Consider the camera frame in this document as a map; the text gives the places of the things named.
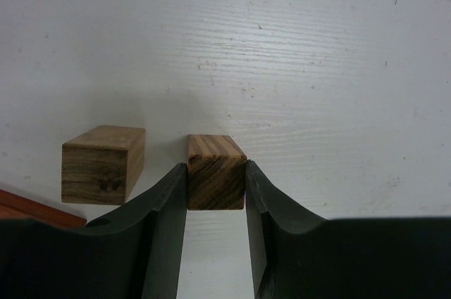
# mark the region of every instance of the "block side face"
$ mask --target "block side face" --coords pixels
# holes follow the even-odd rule
[[[65,145],[128,150],[145,132],[143,128],[102,125],[69,140]]]
[[[203,157],[188,159],[188,209],[242,209],[245,196],[243,157]]]
[[[245,153],[228,135],[190,135],[188,137],[188,155],[193,154],[245,157]]]
[[[80,204],[123,204],[126,172],[126,151],[63,145],[61,199]]]
[[[142,133],[128,150],[127,155],[127,188],[125,199],[128,199],[136,182],[144,169],[146,133]]]

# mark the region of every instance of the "wooden block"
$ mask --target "wooden block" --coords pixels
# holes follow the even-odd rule
[[[61,199],[123,204],[144,168],[146,130],[99,126],[63,144]]]
[[[86,219],[0,190],[0,219],[34,218],[61,228],[80,227]]]
[[[246,161],[228,135],[190,135],[188,209],[242,209]]]

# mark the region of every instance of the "black object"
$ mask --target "black object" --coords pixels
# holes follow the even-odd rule
[[[171,299],[177,295],[187,166],[85,227],[0,221],[0,298]]]
[[[0,299],[175,299],[187,166],[84,228],[0,220]],[[255,298],[451,298],[451,219],[327,221],[246,163]]]
[[[255,298],[451,298],[450,219],[327,221],[246,169]]]

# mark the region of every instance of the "wooden plank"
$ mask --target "wooden plank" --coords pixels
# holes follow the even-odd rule
[[[34,218],[63,228],[86,224],[86,219],[0,190],[0,219],[12,218]]]
[[[123,204],[144,168],[143,128],[99,126],[63,144],[61,199]]]
[[[190,135],[188,209],[242,209],[246,161],[228,135]]]

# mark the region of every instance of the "scratched surface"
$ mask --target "scratched surface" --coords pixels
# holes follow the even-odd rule
[[[1,188],[62,205],[61,144],[147,129],[135,196],[227,134],[327,218],[451,215],[451,0],[0,0]],[[251,298],[244,212],[189,213],[179,299]]]

